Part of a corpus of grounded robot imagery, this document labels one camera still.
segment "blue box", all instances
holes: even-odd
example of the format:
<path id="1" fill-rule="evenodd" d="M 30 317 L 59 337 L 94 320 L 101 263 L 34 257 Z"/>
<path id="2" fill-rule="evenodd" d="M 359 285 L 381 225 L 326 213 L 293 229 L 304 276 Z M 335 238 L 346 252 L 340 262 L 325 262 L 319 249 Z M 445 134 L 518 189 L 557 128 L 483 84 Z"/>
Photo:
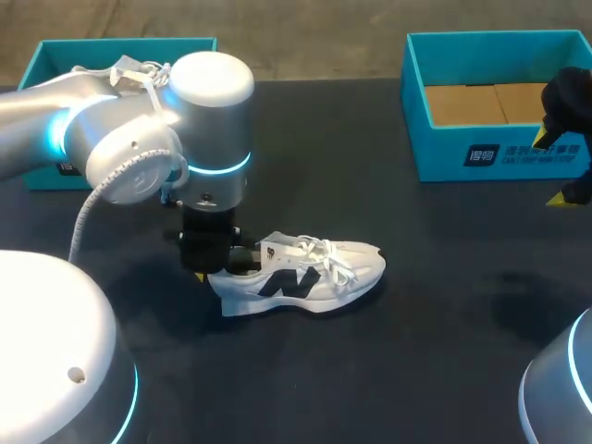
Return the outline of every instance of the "blue box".
<path id="1" fill-rule="evenodd" d="M 21 90 L 50 80 L 70 72 L 76 65 L 89 69 L 108 68 L 123 55 L 141 62 L 172 65 L 186 54 L 215 51 L 216 48 L 214 38 L 45 40 L 37 46 L 18 88 Z M 24 175 L 24 179 L 30 190 L 89 189 L 86 180 L 68 164 L 32 171 Z"/>
<path id="2" fill-rule="evenodd" d="M 550 154 L 541 154 L 527 149 L 537 135 L 535 124 L 438 127 L 425 91 L 425 86 L 546 83 L 569 66 L 592 68 L 592 49 L 580 31 L 409 34 L 401 100 L 419 179 L 579 177 L 590 162 L 583 136 L 566 133 Z"/>

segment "black n logo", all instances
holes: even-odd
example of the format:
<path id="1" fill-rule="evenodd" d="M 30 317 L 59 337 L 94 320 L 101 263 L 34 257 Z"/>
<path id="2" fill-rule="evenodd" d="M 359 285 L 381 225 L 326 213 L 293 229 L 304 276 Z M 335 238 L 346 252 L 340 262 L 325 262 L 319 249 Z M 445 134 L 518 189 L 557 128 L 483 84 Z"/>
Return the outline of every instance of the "black n logo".
<path id="1" fill-rule="evenodd" d="M 312 266 L 308 267 L 300 284 L 296 270 L 278 270 L 267 280 L 259 296 L 269 298 L 281 290 L 284 296 L 305 299 L 320 278 L 321 275 Z"/>

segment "open box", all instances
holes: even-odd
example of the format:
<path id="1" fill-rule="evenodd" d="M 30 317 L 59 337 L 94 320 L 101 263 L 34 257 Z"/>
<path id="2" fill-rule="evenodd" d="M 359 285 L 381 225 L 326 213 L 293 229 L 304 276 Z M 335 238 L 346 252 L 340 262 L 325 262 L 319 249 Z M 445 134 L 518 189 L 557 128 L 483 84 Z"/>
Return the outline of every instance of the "open box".
<path id="1" fill-rule="evenodd" d="M 47 40 L 37 46 L 18 88 L 29 88 L 50 80 L 70 72 L 76 65 L 88 69 L 108 68 L 123 55 L 141 62 L 172 65 L 186 54 L 215 50 L 214 38 Z M 24 179 L 30 190 L 89 188 L 86 180 L 70 164 L 41 168 L 24 175 Z"/>
<path id="2" fill-rule="evenodd" d="M 513 111 L 537 116 L 540 90 L 569 66 L 592 68 L 592 49 L 580 31 L 409 34 L 401 100 L 420 180 L 579 177 L 590 162 L 583 136 L 566 133 L 541 153 L 532 149 L 540 122 L 515 123 L 508 108 L 493 109 L 513 100 Z M 453 89 L 458 91 L 451 100 Z M 437 100 L 456 104 L 456 110 L 438 111 Z M 443 123 L 442 115 L 454 122 L 461 100 L 477 101 L 469 106 L 487 116 L 486 123 Z"/>

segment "brown cardboard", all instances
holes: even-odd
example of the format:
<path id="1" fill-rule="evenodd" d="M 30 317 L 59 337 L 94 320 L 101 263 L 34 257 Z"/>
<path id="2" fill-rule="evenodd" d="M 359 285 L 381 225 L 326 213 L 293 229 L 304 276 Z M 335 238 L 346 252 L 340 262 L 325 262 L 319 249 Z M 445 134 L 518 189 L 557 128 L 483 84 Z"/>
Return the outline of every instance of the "brown cardboard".
<path id="1" fill-rule="evenodd" d="M 428 86 L 425 95 L 438 126 L 506 123 L 493 86 Z"/>
<path id="2" fill-rule="evenodd" d="M 545 110 L 540 95 L 546 83 L 495 85 L 501 110 L 508 123 L 540 123 Z"/>

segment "white shoelace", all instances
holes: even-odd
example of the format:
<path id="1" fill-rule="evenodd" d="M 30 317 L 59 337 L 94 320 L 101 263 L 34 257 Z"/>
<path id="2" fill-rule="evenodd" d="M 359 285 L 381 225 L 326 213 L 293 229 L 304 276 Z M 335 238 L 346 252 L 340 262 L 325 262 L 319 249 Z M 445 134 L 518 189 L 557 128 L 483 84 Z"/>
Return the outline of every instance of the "white shoelace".
<path id="1" fill-rule="evenodd" d="M 88 72 L 94 76 L 108 79 L 111 86 L 116 87 L 121 79 L 132 80 L 134 83 L 128 87 L 118 87 L 119 93 L 129 95 L 139 93 L 145 89 L 146 81 L 150 81 L 155 88 L 161 88 L 168 84 L 171 66 L 169 63 L 161 65 L 158 62 L 138 62 L 130 57 L 122 58 L 113 66 L 106 69 L 87 69 L 76 66 L 73 72 Z"/>
<path id="2" fill-rule="evenodd" d="M 350 280 L 356 279 L 352 267 L 339 257 L 337 247 L 330 240 L 311 236 L 299 236 L 298 239 L 298 247 L 306 253 L 301 265 L 322 265 L 338 287 L 344 287 Z"/>

